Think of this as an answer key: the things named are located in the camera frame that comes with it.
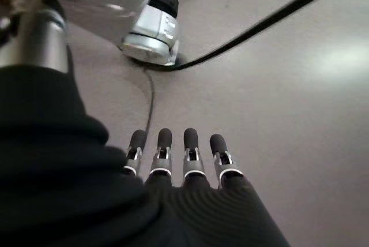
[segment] black rubber fingertip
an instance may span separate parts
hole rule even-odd
[[[166,149],[167,147],[172,148],[172,132],[171,130],[164,128],[161,129],[157,137],[157,146],[161,149]]]
[[[190,150],[195,150],[198,148],[198,137],[197,132],[193,128],[188,128],[185,130],[183,135],[184,149],[190,148]]]
[[[216,152],[220,153],[220,152],[228,151],[225,140],[224,140],[223,136],[221,136],[220,134],[213,134],[211,136],[211,138],[210,138],[210,147],[212,149],[213,155]]]
[[[142,150],[145,147],[146,143],[146,132],[144,130],[136,130],[131,137],[131,141],[129,142],[129,146],[133,149],[137,149],[140,147]]]

